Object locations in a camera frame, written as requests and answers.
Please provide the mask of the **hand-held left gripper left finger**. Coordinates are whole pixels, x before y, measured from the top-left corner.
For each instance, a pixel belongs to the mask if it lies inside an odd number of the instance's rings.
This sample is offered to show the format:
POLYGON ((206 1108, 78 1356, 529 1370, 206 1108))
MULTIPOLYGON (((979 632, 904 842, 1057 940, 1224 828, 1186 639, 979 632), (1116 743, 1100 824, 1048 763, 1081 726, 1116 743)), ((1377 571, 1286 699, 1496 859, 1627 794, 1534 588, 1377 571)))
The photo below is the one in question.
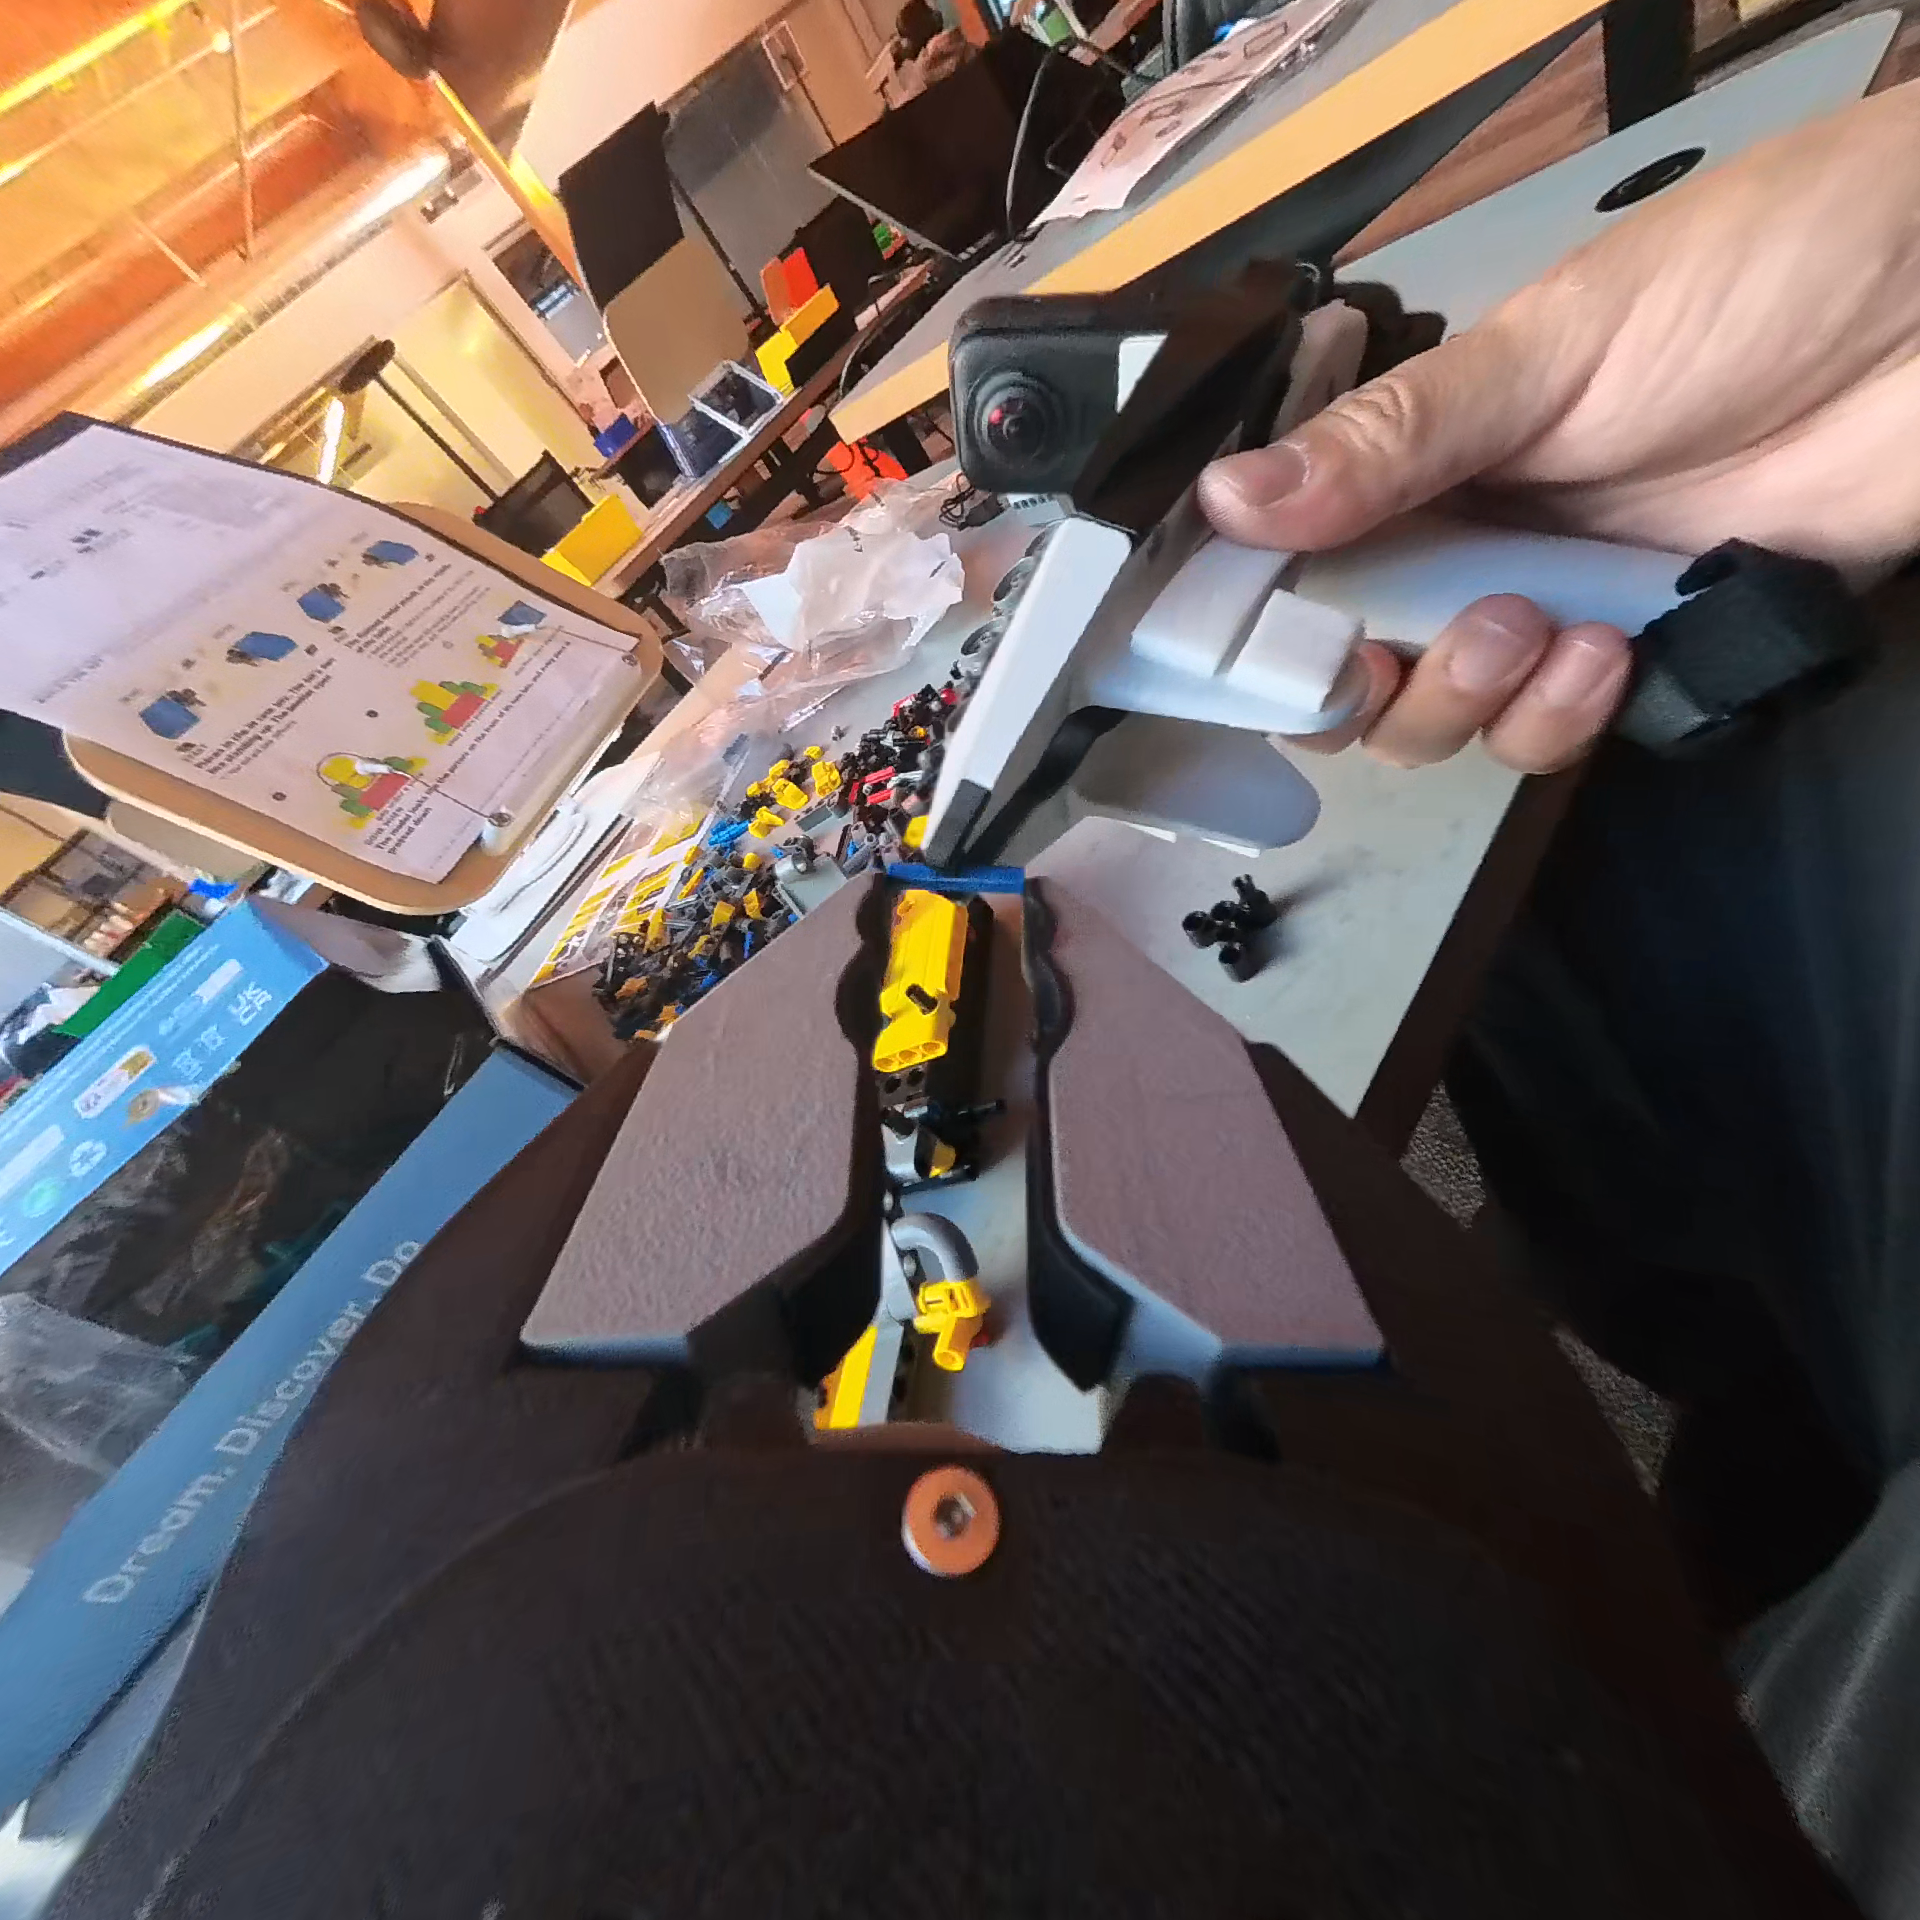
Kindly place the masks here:
POLYGON ((841 1361, 880 1302, 889 924, 850 881, 655 1057, 522 1326, 552 1361, 841 1361))

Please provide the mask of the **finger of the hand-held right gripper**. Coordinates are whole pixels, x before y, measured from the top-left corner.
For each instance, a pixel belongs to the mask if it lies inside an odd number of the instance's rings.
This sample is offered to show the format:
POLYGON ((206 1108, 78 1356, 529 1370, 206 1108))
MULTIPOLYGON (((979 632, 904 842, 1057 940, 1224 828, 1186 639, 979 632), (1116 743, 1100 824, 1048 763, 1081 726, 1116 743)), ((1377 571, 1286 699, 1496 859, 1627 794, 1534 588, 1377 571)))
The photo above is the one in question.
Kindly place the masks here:
POLYGON ((1112 707, 1083 707, 1071 711, 1042 743, 1031 771, 1009 790, 987 820, 987 864, 1020 867, 1023 834, 1044 824, 1049 809, 1065 800, 1071 780, 1079 772, 1094 748, 1113 732, 1112 707))
POLYGON ((1062 519, 1048 532, 947 739, 922 842, 931 870, 969 859, 995 800, 1014 794, 1017 758, 1135 551, 1128 532, 1097 519, 1062 519))

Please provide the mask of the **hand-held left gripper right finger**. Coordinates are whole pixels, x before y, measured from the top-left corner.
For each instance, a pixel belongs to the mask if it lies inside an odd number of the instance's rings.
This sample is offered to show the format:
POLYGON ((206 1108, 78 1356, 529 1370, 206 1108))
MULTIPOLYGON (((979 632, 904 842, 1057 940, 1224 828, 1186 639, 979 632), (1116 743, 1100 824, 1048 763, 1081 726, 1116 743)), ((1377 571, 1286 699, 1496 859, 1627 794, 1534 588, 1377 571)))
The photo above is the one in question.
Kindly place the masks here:
POLYGON ((1076 1387, 1375 1371, 1386 1335, 1242 1034, 1057 881, 1025 887, 1026 1308, 1076 1387))

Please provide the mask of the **black connector brick piece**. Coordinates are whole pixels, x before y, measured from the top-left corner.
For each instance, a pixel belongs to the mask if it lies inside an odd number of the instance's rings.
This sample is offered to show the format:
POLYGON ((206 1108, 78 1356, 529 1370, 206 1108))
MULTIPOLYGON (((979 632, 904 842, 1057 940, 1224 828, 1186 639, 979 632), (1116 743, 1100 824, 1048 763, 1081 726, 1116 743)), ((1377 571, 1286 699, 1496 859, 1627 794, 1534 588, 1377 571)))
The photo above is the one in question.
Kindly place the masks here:
POLYGON ((1239 873, 1224 899, 1183 918, 1183 935, 1191 948, 1212 953, 1228 982, 1242 986, 1265 972, 1279 924, 1280 900, 1251 873, 1239 873))

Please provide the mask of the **yellow toy brick vehicle model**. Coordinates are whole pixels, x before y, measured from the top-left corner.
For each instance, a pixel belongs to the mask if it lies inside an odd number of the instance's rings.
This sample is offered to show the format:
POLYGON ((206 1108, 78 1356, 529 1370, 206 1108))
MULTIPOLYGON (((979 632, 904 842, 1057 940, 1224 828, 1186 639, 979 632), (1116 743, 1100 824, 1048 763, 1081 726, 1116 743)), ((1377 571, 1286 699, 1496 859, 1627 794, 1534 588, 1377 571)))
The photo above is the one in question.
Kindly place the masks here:
POLYGON ((1003 1115, 982 1096, 995 914, 984 896, 897 889, 872 1080, 880 1099, 880 1305, 818 1387, 816 1434, 904 1419, 924 1378, 961 1378, 987 1339, 990 1291, 964 1227, 934 1203, 982 1171, 1003 1115))

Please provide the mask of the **pile of small brick parts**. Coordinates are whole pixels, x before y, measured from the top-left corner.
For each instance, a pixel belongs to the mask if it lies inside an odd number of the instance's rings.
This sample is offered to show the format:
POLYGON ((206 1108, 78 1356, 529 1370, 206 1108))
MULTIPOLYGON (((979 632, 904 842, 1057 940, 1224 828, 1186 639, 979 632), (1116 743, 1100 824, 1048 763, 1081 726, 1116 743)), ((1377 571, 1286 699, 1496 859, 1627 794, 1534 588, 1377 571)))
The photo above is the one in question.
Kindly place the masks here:
POLYGON ((908 690, 879 726, 751 746, 660 906, 590 972, 616 1041, 660 1041, 843 881, 922 856, 959 678, 908 690))

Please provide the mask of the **grey desk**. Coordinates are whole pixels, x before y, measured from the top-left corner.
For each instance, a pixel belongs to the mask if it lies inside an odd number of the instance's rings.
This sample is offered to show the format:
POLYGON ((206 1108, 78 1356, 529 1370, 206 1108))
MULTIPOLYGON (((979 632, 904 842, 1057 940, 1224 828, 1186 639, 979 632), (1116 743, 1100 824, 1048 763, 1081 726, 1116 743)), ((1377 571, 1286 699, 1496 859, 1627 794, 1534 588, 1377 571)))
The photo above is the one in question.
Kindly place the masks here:
MULTIPOLYGON (((1708 159, 1689 177, 1764 138, 1865 96, 1890 73, 1902 14, 1916 6, 1850 6, 1842 24, 1746 60, 1691 100, 1505 183, 1475 202, 1471 166, 1444 166, 1362 236, 1383 248, 1342 264, 1342 281, 1380 283, 1404 310, 1471 326, 1561 255, 1620 225, 1596 200, 1648 160, 1686 147, 1708 159)), ((1393 772, 1358 752, 1316 760, 1251 730, 1113 714, 1113 732, 1071 780, 1063 802, 1016 850, 1030 878, 1057 878, 1150 962, 1291 1059, 1346 1115, 1406 1138, 1426 1105, 1425 1064, 1444 1049, 1454 977, 1471 977, 1475 918, 1502 914, 1508 873, 1536 857, 1558 795, 1530 798, 1481 752, 1426 776, 1393 772), (1251 873, 1280 900, 1267 967, 1228 982, 1191 948, 1183 918, 1251 873)), ((954 1419, 990 1439, 1079 1449, 1097 1434, 1104 1394, 1048 1374, 1025 1286, 1026 1067, 1017 1020, 1020 896, 984 896, 995 914, 993 987, 982 1096, 1011 1096, 1016 1115, 985 1129, 976 1180, 934 1203, 964 1227, 990 1291, 995 1344, 961 1378, 924 1378, 906 1418, 954 1419)))

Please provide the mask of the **person's right hand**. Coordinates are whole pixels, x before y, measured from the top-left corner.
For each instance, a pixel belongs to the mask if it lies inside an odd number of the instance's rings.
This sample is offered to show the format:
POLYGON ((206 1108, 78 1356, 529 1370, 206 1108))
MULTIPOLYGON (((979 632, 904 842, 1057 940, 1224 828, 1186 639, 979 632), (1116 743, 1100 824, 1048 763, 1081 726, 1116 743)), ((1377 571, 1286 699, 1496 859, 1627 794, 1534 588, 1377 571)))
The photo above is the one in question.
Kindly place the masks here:
POLYGON ((1287 553, 1450 496, 1687 558, 1740 540, 1855 585, 1916 560, 1916 83, 1674 188, 1198 487, 1224 538, 1287 553))

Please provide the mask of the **beige table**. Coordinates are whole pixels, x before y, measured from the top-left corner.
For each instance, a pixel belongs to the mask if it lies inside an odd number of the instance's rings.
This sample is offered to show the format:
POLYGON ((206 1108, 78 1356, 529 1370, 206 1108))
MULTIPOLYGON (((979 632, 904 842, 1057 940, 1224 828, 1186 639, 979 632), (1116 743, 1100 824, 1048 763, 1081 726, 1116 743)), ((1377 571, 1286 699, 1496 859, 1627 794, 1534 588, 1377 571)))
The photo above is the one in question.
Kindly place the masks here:
POLYGON ((1370 142, 1496 79, 1496 105, 1593 24, 1578 2, 1383 2, 1331 24, 1310 57, 1260 80, 1193 136, 1122 209, 1007 242, 832 408, 843 441, 939 401, 950 336, 982 297, 1104 294, 1201 250, 1370 142))

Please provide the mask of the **clear plastic bag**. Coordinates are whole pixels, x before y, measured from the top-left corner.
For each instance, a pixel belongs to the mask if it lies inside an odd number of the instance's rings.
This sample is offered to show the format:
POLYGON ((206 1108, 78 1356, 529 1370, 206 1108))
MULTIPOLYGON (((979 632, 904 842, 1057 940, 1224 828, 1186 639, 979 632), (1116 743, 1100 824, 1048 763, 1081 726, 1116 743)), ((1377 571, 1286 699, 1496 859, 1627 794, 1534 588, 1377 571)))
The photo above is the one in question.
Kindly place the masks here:
POLYGON ((688 809, 703 818, 746 762, 758 732, 711 716, 686 732, 655 732, 634 758, 611 763, 568 798, 588 825, 671 824, 688 809))
POLYGON ((680 622, 666 658, 695 682, 743 657, 787 687, 900 666, 963 607, 950 508, 964 495, 954 482, 887 482, 836 518, 680 546, 663 560, 663 603, 680 622))

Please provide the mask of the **white paper sheet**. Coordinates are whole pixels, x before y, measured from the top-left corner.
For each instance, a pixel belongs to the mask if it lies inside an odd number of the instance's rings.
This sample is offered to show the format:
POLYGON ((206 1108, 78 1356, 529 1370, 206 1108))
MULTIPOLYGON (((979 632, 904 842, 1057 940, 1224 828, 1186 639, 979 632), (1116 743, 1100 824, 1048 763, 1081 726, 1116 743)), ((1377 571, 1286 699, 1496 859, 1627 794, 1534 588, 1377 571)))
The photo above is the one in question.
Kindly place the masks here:
POLYGON ((1367 2, 1289 2, 1224 28, 1209 49, 1131 100, 1063 191, 1042 214, 1025 217, 1023 226, 1040 228, 1120 211, 1164 163, 1247 107, 1262 84, 1326 54, 1367 9, 1367 2))

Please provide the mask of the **yellow sticker sheet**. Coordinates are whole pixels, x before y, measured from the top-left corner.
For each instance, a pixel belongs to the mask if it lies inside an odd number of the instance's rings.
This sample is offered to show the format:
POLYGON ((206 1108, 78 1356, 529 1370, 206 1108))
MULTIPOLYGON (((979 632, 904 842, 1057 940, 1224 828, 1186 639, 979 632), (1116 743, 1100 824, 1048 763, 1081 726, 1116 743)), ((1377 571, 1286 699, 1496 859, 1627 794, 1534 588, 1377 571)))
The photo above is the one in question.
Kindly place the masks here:
POLYGON ((624 824, 614 850, 590 862, 588 884, 560 919, 530 987, 602 969, 660 900, 713 828, 711 807, 673 807, 624 824))

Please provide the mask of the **white stand base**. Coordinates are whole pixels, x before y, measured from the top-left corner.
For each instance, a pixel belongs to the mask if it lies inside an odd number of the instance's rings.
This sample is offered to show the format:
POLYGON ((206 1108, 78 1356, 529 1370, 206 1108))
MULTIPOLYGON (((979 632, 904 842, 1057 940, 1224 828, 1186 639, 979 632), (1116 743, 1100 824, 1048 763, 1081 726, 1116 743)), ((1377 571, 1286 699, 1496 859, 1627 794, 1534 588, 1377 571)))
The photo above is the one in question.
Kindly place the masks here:
POLYGON ((507 966, 627 828, 630 816, 619 806, 563 806, 446 935, 456 960, 471 975, 507 966))

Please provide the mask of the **stack of large bricks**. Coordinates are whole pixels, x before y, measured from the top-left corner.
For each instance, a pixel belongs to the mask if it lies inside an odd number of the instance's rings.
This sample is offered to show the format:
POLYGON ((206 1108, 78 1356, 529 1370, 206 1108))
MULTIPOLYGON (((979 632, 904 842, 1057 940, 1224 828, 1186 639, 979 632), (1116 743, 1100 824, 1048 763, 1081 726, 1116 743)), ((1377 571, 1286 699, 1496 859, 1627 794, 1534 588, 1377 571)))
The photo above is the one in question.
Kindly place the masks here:
POLYGON ((840 297, 816 274, 803 246, 768 259, 759 273, 764 323, 755 326, 752 362, 780 395, 796 392, 794 362, 840 312, 840 297))

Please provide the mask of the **clear display case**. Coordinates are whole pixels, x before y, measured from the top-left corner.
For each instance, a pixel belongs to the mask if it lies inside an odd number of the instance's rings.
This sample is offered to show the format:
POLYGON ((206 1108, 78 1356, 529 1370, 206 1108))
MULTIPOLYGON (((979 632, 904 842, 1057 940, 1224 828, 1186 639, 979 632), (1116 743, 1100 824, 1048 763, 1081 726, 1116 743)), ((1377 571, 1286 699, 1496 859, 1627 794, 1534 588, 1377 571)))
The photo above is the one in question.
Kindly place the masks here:
POLYGON ((723 360, 688 395, 690 412, 747 441, 784 409, 784 395, 759 371, 723 360))

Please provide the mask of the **dark blue cardboard box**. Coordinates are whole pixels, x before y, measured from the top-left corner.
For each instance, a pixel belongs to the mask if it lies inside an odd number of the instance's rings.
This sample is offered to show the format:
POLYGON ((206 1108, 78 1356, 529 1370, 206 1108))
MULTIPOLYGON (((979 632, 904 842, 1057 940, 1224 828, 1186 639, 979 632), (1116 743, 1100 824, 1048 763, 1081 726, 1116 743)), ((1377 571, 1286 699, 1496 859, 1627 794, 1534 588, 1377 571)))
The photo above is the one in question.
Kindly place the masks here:
POLYGON ((576 1096, 444 943, 239 906, 3 1124, 3 1787, 209 1595, 320 1383, 576 1096))

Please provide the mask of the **green plastic bin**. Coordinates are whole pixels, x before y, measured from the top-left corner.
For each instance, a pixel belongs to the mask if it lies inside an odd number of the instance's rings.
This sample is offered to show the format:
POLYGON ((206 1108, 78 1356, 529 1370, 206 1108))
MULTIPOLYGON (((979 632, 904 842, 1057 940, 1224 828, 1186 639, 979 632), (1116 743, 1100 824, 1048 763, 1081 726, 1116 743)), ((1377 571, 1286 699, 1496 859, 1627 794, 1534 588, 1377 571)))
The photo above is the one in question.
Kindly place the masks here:
POLYGON ((148 931, 144 943, 134 948, 131 958, 116 966, 108 982, 86 998, 82 1007, 65 1015, 54 1032, 68 1041, 86 1041, 90 1034, 111 1020, 123 1004, 140 994, 160 972, 166 972, 186 947, 193 947, 206 931, 206 924, 184 910, 170 910, 148 931))

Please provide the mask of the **wooden display board with sheet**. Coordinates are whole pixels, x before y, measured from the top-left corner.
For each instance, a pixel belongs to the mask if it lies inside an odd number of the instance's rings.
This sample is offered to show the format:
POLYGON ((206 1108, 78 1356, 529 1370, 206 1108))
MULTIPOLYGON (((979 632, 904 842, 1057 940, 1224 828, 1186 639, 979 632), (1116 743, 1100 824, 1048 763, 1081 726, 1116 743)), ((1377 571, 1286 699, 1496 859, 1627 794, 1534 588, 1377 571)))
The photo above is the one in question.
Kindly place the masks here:
POLYGON ((402 918, 506 875, 658 687, 460 519, 57 416, 6 447, 3 707, 106 795, 402 918))

